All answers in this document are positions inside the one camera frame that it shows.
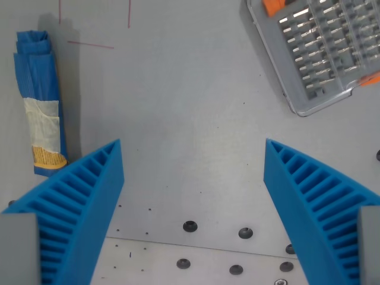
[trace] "orange handle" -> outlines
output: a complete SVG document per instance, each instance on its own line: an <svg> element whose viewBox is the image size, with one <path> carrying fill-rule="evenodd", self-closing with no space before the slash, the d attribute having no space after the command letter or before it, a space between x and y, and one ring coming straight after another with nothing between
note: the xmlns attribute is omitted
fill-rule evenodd
<svg viewBox="0 0 380 285"><path fill-rule="evenodd" d="M364 76L362 79L360 79L359 84L360 86L367 86L371 84L375 84L380 81L380 71L375 72L372 75Z"/></svg>
<svg viewBox="0 0 380 285"><path fill-rule="evenodd" d="M268 16L272 17L275 13L294 1L295 0L262 0L262 4L264 5L265 10L267 10Z"/></svg>

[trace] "blue plastic bag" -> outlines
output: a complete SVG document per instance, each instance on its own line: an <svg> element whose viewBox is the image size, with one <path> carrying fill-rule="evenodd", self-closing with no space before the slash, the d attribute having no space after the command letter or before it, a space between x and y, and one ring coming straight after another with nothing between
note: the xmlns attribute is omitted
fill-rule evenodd
<svg viewBox="0 0 380 285"><path fill-rule="evenodd" d="M51 176L68 164L62 103L49 35L17 33L15 73L29 123L35 174Z"/></svg>

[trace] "rolled blue tarp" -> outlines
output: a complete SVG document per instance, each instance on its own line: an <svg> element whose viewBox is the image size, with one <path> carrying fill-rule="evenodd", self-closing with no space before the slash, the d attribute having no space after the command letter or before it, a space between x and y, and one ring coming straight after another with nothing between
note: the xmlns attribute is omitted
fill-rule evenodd
<svg viewBox="0 0 380 285"><path fill-rule="evenodd" d="M30 129L34 172L51 176L68 164L52 45L46 31L23 31L17 33L16 47L16 80Z"/></svg>

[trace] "black dot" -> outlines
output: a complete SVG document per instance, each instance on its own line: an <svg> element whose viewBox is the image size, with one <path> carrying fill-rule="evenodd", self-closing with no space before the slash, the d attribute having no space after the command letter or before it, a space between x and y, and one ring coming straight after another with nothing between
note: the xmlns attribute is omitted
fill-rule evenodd
<svg viewBox="0 0 380 285"><path fill-rule="evenodd" d="M293 268L294 268L293 263L288 262L288 261L283 262L283 263L281 263L281 265L280 265L280 270L281 270L282 272L289 272L289 271L293 270Z"/></svg>
<svg viewBox="0 0 380 285"><path fill-rule="evenodd" d="M232 275L240 275L243 273L243 267L241 267L240 265L232 265L230 267L230 273Z"/></svg>
<svg viewBox="0 0 380 285"><path fill-rule="evenodd" d="M198 229L198 225L194 221L187 221L183 224L183 229L188 233L192 233Z"/></svg>
<svg viewBox="0 0 380 285"><path fill-rule="evenodd" d="M190 261L186 258L181 258L177 261L177 267L180 269L187 269L191 265Z"/></svg>
<svg viewBox="0 0 380 285"><path fill-rule="evenodd" d="M293 248L293 245L292 245L292 244L288 245L288 246L285 248L285 251L286 251L287 254L296 254L296 253L295 253L295 249Z"/></svg>
<svg viewBox="0 0 380 285"><path fill-rule="evenodd" d="M254 231L248 227L239 230L239 237L242 239L249 239L254 235Z"/></svg>

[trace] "yellow label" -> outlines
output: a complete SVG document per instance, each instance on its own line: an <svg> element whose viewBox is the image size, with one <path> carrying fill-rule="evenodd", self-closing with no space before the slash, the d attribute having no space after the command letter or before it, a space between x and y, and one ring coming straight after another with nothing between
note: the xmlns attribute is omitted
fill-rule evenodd
<svg viewBox="0 0 380 285"><path fill-rule="evenodd" d="M41 147L31 147L34 166L45 169L59 169L67 164L66 158L60 153L51 153Z"/></svg>

